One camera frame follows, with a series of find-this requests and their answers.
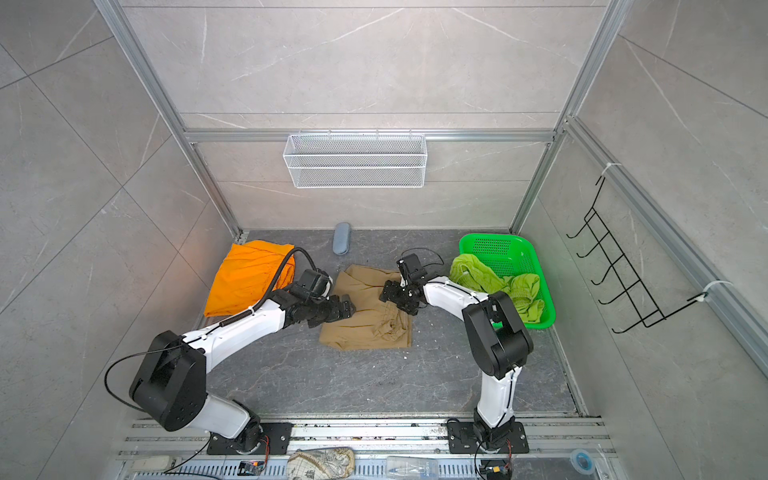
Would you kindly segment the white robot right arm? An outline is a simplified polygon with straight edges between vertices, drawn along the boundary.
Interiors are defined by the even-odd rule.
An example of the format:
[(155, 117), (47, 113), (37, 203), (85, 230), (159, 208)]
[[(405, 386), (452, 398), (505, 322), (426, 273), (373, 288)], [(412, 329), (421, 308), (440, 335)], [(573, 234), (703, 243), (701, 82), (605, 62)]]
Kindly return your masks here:
[(397, 266), (401, 279), (388, 280), (380, 300), (409, 315), (427, 305), (463, 321), (473, 359), (483, 374), (475, 435), (491, 442), (511, 432), (518, 377), (534, 349), (512, 299), (504, 292), (477, 292), (432, 274), (415, 254), (401, 257)]

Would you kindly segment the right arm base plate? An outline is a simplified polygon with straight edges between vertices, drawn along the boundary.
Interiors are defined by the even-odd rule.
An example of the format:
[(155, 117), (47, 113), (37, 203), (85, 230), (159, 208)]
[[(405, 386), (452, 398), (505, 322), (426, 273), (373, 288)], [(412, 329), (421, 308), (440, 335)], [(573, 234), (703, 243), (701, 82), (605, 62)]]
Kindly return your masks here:
[(487, 427), (481, 420), (464, 422), (455, 418), (448, 419), (445, 426), (451, 454), (530, 452), (524, 426), (515, 418), (495, 428)]

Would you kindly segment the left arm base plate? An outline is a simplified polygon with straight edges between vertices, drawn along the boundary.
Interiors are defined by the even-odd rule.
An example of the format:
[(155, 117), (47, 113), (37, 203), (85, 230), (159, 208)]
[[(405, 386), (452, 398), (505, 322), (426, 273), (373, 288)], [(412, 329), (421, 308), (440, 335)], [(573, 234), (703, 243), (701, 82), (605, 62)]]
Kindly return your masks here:
[(288, 422), (250, 422), (234, 439), (212, 434), (208, 455), (284, 455), (288, 450), (293, 424)]

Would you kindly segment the orange shorts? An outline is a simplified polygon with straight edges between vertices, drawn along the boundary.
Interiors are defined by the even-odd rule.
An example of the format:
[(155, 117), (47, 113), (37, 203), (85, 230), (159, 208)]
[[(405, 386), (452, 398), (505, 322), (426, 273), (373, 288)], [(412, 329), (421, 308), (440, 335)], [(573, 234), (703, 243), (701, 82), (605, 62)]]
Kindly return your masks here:
[(293, 248), (261, 240), (233, 245), (216, 273), (204, 316), (230, 316), (255, 305)]

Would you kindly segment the khaki brown shorts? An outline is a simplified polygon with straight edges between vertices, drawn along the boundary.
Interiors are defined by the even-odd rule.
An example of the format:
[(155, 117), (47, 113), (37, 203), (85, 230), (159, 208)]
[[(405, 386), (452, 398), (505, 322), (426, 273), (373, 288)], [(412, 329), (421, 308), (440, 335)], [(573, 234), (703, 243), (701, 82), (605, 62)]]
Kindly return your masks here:
[(348, 295), (356, 312), (352, 317), (325, 323), (319, 342), (339, 351), (408, 348), (412, 343), (412, 319), (395, 304), (382, 302), (388, 280), (399, 283), (397, 271), (350, 265), (337, 278), (333, 293)]

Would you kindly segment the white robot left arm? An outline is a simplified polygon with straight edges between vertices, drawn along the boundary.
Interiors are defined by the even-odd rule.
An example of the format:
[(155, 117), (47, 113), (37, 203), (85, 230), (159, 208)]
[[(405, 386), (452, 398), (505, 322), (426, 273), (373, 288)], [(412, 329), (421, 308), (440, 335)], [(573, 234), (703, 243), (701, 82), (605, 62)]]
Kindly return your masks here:
[(311, 328), (352, 317), (347, 295), (332, 295), (332, 281), (306, 270), (289, 286), (218, 324), (186, 334), (165, 331), (152, 341), (129, 397), (165, 430), (207, 430), (230, 440), (257, 428), (257, 415), (233, 400), (208, 392), (207, 376), (250, 344), (305, 322)]

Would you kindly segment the lime green shorts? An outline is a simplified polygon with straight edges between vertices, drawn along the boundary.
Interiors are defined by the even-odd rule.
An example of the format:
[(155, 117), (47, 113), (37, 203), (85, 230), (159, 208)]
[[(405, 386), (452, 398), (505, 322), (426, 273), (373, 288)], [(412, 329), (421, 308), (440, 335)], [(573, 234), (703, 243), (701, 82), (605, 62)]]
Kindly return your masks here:
[(449, 278), (471, 290), (488, 294), (504, 292), (512, 299), (524, 324), (541, 322), (545, 302), (538, 298), (541, 279), (537, 274), (500, 277), (475, 255), (461, 254), (453, 260)]

